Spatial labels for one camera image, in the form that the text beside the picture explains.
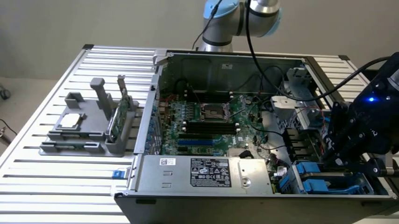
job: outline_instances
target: blue tab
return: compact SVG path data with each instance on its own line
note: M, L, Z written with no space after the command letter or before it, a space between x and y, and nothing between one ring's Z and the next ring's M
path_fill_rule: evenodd
M346 189L328 189L324 180L305 180L302 182L304 191L309 194L326 194L326 195L353 195L358 192L358 185L353 185Z
M284 177L282 180L280 180L280 189L284 187L284 185L286 184L288 182L288 175Z
M111 173L111 179L122 180L124 179L124 171L114 170Z
M298 174L304 174L304 167L300 163L296 164L296 169L297 169Z
M306 172L306 173L318 173L320 172L317 163L314 163L314 162L300 162L298 164L302 165L304 172Z

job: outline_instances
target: blue pcie slot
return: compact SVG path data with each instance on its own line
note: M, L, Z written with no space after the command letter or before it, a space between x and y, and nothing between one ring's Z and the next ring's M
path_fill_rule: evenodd
M186 145L186 146L212 146L212 140L178 140L177 145Z

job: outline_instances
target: capacitor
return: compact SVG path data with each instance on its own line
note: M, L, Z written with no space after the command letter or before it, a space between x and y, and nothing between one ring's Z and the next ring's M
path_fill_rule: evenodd
M245 104L246 105L250 105L252 104L252 101L249 99L245 99Z

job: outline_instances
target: black cable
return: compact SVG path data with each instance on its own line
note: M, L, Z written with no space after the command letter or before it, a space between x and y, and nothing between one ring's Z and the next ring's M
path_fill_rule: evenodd
M281 82L284 81L284 72L282 72L282 69L278 67L278 66L276 66L276 65L269 65L269 66L266 66L265 68L264 68L264 70L262 70L262 73L265 73L265 71L269 69L269 68L276 68L276 69L278 69L278 71L280 71L280 73L281 73L281 77L282 77L282 80L281 80ZM261 91L262 90L262 76L260 75L260 87L258 87L258 90Z
M210 21L212 21L212 19L213 19L213 17L214 17L214 14L216 14L216 12L217 12L217 8L218 8L218 5L220 5L220 2L221 2L221 1L222 1L222 0L218 0L218 2L216 3L216 5L214 5L214 7L213 7L213 9L212 9L209 20L208 20L208 22L206 22L206 25L205 25L205 27L204 27L201 33L198 34L197 38L194 39L194 42L192 43L192 47L190 47L190 49L193 49L193 46L194 46L196 42L198 41L200 36L204 34L204 32L205 32L206 29L208 29L209 23L210 23Z
M181 82L181 81L184 81L185 84L188 83L186 78L177 78L176 81L174 81L174 85L173 85L173 91L172 91L173 94L177 94L177 84L178 84L178 82Z
M261 144L261 141L262 141L265 138L266 138L266 141L268 141L268 135L266 135L266 134L265 134L265 135L262 136L262 138L260 139L260 141L258 141L258 145Z
M237 91L244 85L246 85L246 83L249 82L249 80L253 78L253 77L256 77L257 75L250 75L249 76L249 78L244 81L244 83L238 86L238 87L236 87L234 89L232 89L232 91Z
M261 145L258 145L258 146L260 146L260 148L264 149L264 150L274 150L274 149L277 149L277 148L285 147L285 146L278 146L278 147L274 147L274 148L264 148Z
M10 92L9 92L9 90L0 90L0 97L1 97L1 99L7 99L9 97L10 97Z
M250 125L250 127L252 127L256 131L265 132L265 133L274 133L274 134L277 134L278 136L282 137L282 135L281 135L278 132L261 130L261 129L256 128L256 127L252 125L252 122L250 122L250 120L249 120L249 114L250 114L250 112L252 112L254 106L256 106L256 104L250 107L249 112L248 112L248 121L249 121L249 125Z
M14 130L9 127L9 125L6 124L6 122L5 122L2 119L0 119L0 121L2 121L2 123L3 123L5 126L6 126L6 128L14 133L14 135L17 135L17 133L15 133Z
M253 59L253 63L257 67L257 70L261 74L261 76L264 77L266 83L274 88L274 90L277 90L277 92L285 96L286 98L292 99L292 100L297 100L297 101L314 101L318 100L321 98L324 98L325 96L328 96L330 93L333 93L338 88L342 87L342 85L345 85L348 83L348 81L354 78L354 76L361 73L369 66L372 66L373 64L386 61L389 59L388 57L380 57L377 59L373 59L370 62L368 62L366 64L364 64L334 87L333 89L328 90L325 93L322 93L321 95L318 95L317 97L313 98L308 98L308 99L301 99L301 98L296 98L289 96L282 90L280 90L280 88L277 86L274 86L272 84L272 82L269 81L269 79L266 78L266 76L264 75L264 72L261 71L257 59L256 59L256 55L254 55L254 51L253 51L253 46L252 46L252 42L250 42L250 34L249 34L249 4L250 4L250 0L246 0L246 13L245 13L245 31L246 31L246 42L248 42L248 47L249 47L249 51L250 51L250 56Z

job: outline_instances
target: white wall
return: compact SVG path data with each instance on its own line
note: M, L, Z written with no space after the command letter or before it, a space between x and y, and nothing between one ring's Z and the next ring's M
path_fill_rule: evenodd
M58 79L85 43L189 48L204 0L0 0L0 76ZM356 65L399 49L399 0L281 0L280 29L256 51L346 54ZM244 37L234 50L246 50Z

